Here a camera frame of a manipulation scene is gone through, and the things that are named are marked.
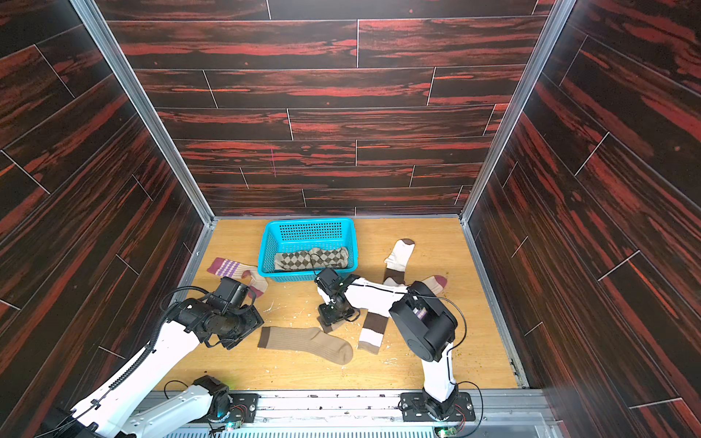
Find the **tan ribbed sock front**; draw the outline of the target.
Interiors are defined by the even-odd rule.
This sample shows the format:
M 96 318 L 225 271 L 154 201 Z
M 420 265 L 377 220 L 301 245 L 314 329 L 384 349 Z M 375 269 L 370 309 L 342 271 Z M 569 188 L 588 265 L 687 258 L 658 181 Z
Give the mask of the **tan ribbed sock front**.
M 353 358 L 353 348 L 348 341 L 320 328 L 263 327 L 257 346 L 264 350 L 307 352 L 339 365 L 346 365 Z

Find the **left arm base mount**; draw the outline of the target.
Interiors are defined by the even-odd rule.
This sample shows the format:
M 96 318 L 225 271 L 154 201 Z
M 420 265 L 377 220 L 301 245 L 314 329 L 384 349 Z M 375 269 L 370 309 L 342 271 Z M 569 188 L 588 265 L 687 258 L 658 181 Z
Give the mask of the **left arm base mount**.
M 259 394 L 255 392 L 231 392 L 218 379 L 206 375 L 193 382 L 196 389 L 204 389 L 211 397 L 204 413 L 195 419 L 199 423 L 253 423 L 257 414 Z

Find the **argyle sock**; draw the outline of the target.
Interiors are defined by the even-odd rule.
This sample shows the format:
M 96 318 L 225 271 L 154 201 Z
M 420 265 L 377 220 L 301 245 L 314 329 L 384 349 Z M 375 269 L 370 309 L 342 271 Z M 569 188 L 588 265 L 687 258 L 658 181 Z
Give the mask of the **argyle sock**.
M 314 269 L 344 269 L 350 264 L 350 253 L 346 247 L 335 249 L 312 248 L 310 263 Z
M 314 271 L 316 264 L 310 250 L 301 250 L 274 255 L 274 269 L 276 272 Z

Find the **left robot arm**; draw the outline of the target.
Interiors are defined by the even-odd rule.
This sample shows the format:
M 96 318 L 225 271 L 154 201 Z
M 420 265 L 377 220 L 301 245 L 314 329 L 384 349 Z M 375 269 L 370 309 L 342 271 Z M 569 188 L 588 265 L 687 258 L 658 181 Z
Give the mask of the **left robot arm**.
M 162 312 L 145 346 L 92 394 L 69 410 L 55 409 L 43 421 L 41 437 L 164 437 L 192 421 L 215 433 L 253 418 L 253 405 L 206 375 L 153 408 L 137 412 L 157 383 L 198 346 L 232 350 L 261 328 L 258 293 L 223 277 L 199 299 L 185 299 Z

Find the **turquoise plastic basket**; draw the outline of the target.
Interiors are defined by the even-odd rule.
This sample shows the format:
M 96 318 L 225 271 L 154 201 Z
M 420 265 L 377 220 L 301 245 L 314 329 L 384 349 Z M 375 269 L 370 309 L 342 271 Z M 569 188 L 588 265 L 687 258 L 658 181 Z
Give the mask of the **turquoise plastic basket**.
M 359 250 L 355 224 L 352 219 L 313 218 L 273 221 L 266 225 L 258 255 L 258 273 L 277 283 L 312 281 L 328 264 L 313 257 L 309 269 L 282 271 L 275 268 L 275 255 L 345 248 L 349 253 L 347 268 L 336 268 L 340 275 L 353 273 L 359 266 Z

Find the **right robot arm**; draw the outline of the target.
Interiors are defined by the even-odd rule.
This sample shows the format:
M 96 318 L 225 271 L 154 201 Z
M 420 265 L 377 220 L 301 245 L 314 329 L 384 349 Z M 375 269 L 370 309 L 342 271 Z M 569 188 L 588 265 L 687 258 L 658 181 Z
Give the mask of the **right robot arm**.
M 459 394 L 452 364 L 457 319 L 440 297 L 420 281 L 387 286 L 356 275 L 343 278 L 331 268 L 321 270 L 315 283 L 324 299 L 319 315 L 328 325 L 349 321 L 361 310 L 392 319 L 408 348 L 422 360 L 425 410 L 439 421 L 452 414 Z

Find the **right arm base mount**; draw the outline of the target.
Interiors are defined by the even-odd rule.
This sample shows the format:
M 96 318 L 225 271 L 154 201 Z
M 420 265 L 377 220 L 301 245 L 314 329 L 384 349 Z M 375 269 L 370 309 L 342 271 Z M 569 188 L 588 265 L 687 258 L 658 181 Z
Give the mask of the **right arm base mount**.
M 398 409 L 405 423 L 474 422 L 476 413 L 470 395 L 455 391 L 438 401 L 425 391 L 400 394 Z

